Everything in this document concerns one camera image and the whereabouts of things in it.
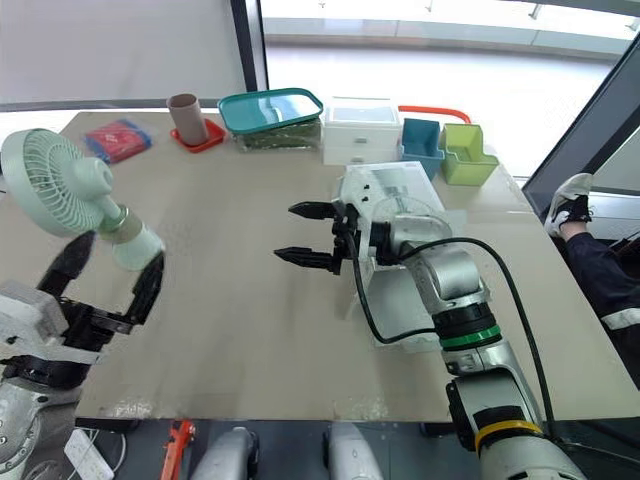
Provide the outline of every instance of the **dark pants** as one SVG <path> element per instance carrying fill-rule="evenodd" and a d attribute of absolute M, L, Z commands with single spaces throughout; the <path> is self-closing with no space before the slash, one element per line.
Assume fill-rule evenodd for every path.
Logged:
<path fill-rule="evenodd" d="M 640 280 L 622 270 L 608 247 L 591 234 L 581 233 L 567 242 L 567 252 L 573 276 L 598 317 L 640 308 Z M 640 389 L 640 325 L 604 328 Z"/>

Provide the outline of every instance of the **yellow ring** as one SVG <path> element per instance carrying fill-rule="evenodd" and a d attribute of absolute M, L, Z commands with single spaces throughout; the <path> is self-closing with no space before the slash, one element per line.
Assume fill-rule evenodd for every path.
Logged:
<path fill-rule="evenodd" d="M 491 433 L 499 432 L 500 430 L 510 430 L 512 428 L 524 428 L 536 433 L 542 433 L 542 430 L 536 424 L 525 422 L 524 420 L 506 420 L 504 422 L 492 423 L 491 425 L 481 428 L 480 431 L 476 433 L 476 452 L 478 451 L 480 442 L 484 437 Z"/>

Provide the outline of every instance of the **beige table surface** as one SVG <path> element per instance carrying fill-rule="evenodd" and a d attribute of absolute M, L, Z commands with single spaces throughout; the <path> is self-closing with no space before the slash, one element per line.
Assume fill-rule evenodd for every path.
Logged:
<path fill-rule="evenodd" d="M 81 113 L 63 133 L 78 141 L 122 115 Z M 272 254 L 290 245 L 330 250 L 330 222 L 293 216 L 287 207 L 328 200 L 341 167 L 323 166 L 317 152 L 243 154 L 232 143 L 191 155 L 168 138 L 167 114 L 131 115 L 152 125 L 158 142 L 113 167 L 114 198 L 165 240 L 165 281 L 147 324 L 116 338 L 92 369 L 79 415 L 449 420 L 450 377 L 440 355 L 374 347 L 364 319 L 347 318 L 355 292 L 350 262 L 336 277 Z M 640 415 L 638 391 L 504 169 L 482 188 L 449 187 L 439 178 L 435 186 L 447 208 L 469 212 L 466 234 L 488 242 L 510 266 L 556 416 Z M 64 243 L 34 226 L 11 195 L 0 202 L 0 280 L 34 285 Z M 498 323 L 538 395 L 504 281 L 489 257 L 476 258 Z M 134 278 L 100 244 L 67 293 L 122 308 Z"/>

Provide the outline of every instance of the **red coaster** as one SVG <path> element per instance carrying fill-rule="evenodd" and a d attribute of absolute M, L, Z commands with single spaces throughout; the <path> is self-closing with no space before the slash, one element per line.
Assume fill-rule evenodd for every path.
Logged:
<path fill-rule="evenodd" d="M 209 120 L 208 118 L 204 119 L 204 124 L 207 127 L 207 132 L 209 132 L 209 140 L 207 140 L 201 145 L 191 146 L 191 145 L 185 144 L 180 139 L 180 134 L 178 133 L 177 128 L 174 128 L 173 130 L 171 130 L 171 136 L 175 138 L 176 142 L 178 142 L 184 148 L 189 150 L 191 153 L 200 153 L 203 150 L 206 150 L 207 148 L 211 148 L 214 145 L 218 145 L 219 143 L 222 143 L 222 141 L 224 140 L 224 136 L 226 135 L 226 132 L 224 131 L 224 129 L 216 125 L 212 120 Z"/>

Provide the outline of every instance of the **red package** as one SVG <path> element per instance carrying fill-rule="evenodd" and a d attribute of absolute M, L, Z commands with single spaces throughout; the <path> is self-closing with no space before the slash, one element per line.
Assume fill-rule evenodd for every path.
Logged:
<path fill-rule="evenodd" d="M 151 136 L 130 120 L 112 122 L 85 135 L 91 151 L 106 163 L 118 163 L 151 147 Z"/>

